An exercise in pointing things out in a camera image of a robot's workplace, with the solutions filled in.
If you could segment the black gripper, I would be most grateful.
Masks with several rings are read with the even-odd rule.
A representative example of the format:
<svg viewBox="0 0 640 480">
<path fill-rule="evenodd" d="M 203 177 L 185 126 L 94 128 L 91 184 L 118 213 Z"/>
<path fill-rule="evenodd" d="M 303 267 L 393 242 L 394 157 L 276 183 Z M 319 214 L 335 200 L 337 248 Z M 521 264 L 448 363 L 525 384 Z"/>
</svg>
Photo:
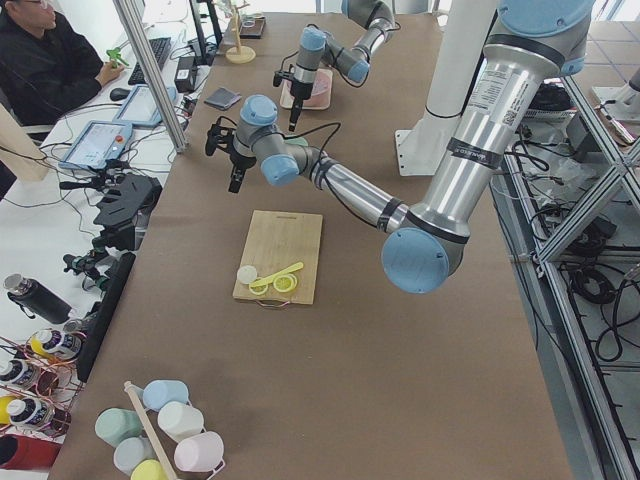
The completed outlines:
<svg viewBox="0 0 640 480">
<path fill-rule="evenodd" d="M 293 79 L 291 81 L 290 94 L 293 97 L 288 130 L 294 132 L 303 110 L 303 100 L 308 100 L 312 96 L 314 81 L 301 81 Z"/>
<path fill-rule="evenodd" d="M 231 144 L 230 159 L 233 168 L 228 191 L 238 193 L 244 181 L 244 172 L 255 166 L 256 156 L 249 146 L 245 145 L 238 137 L 235 137 Z"/>
</svg>

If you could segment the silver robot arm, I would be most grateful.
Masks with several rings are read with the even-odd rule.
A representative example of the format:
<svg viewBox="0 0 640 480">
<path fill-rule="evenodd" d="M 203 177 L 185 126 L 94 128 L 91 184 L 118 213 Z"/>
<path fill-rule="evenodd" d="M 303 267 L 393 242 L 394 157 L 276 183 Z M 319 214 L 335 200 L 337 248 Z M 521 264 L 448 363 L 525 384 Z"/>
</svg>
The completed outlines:
<svg viewBox="0 0 640 480">
<path fill-rule="evenodd" d="M 589 1 L 456 1 L 439 48 L 423 117 L 397 134 L 397 159 L 425 175 L 423 199 L 407 205 L 323 149 L 290 144 L 277 107 L 252 95 L 226 137 L 236 175 L 258 165 L 268 183 L 307 177 L 365 223 L 387 234 L 381 260 L 400 289 L 437 289 L 461 263 L 469 219 L 540 85 L 584 64 Z"/>
<path fill-rule="evenodd" d="M 344 1 L 342 13 L 364 29 L 357 42 L 347 47 L 334 34 L 309 24 L 302 30 L 295 63 L 274 73 L 273 84 L 289 82 L 293 98 L 288 128 L 296 129 L 303 103 L 311 98 L 317 71 L 322 64 L 336 70 L 350 85 L 362 86 L 369 75 L 374 53 L 388 42 L 399 26 L 392 9 L 383 1 Z"/>
</svg>

